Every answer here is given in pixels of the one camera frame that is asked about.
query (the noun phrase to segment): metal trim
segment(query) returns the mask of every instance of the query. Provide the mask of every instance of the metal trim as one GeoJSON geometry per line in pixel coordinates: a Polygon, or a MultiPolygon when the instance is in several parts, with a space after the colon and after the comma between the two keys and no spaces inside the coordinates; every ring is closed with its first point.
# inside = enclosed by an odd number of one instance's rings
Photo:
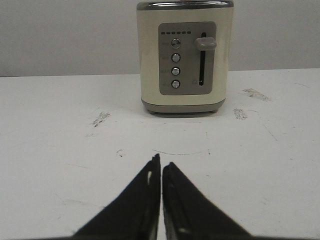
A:
{"type": "Polygon", "coordinates": [[[204,112],[216,112],[222,106],[226,99],[214,103],[214,104],[204,104],[204,105],[154,105],[142,101],[145,108],[151,112],[155,113],[204,113],[204,112]]]}
{"type": "Polygon", "coordinates": [[[217,9],[232,8],[234,2],[232,0],[180,0],[180,1],[149,1],[137,4],[138,11],[148,10],[188,10],[188,9],[217,9]]]}

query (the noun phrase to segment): gray wall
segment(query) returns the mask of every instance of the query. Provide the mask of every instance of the gray wall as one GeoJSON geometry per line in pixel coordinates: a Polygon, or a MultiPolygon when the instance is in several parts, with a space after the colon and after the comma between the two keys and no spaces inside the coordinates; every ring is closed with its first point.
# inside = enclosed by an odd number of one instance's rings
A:
{"type": "MultiPolygon", "coordinates": [[[[141,0],[0,0],[0,76],[139,72],[141,0]]],[[[320,67],[320,0],[234,0],[230,70],[320,67]]]]}

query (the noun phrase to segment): white table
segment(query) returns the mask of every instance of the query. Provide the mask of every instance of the white table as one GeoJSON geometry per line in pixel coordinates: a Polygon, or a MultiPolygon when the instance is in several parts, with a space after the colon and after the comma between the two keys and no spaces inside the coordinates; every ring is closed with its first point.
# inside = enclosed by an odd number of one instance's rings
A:
{"type": "Polygon", "coordinates": [[[251,234],[320,239],[320,68],[230,72],[216,114],[140,95],[139,75],[0,78],[0,239],[72,235],[157,152],[251,234]]]}

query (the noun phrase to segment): toaster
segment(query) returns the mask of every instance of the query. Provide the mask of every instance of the toaster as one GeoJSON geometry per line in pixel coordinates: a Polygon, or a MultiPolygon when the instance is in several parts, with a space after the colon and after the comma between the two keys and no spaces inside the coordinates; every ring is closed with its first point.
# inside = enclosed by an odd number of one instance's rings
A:
{"type": "Polygon", "coordinates": [[[141,100],[151,113],[215,113],[226,99],[232,0],[136,6],[141,100]]]}

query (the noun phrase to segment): toaster base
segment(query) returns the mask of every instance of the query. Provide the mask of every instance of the toaster base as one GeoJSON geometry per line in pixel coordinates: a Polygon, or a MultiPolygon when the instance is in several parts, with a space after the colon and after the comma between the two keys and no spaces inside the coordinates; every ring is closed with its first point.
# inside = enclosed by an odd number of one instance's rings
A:
{"type": "Polygon", "coordinates": [[[225,102],[225,99],[214,103],[214,104],[205,104],[205,105],[155,105],[150,104],[141,99],[143,105],[147,110],[154,113],[204,113],[204,112],[213,112],[216,113],[218,109],[225,102]]]}

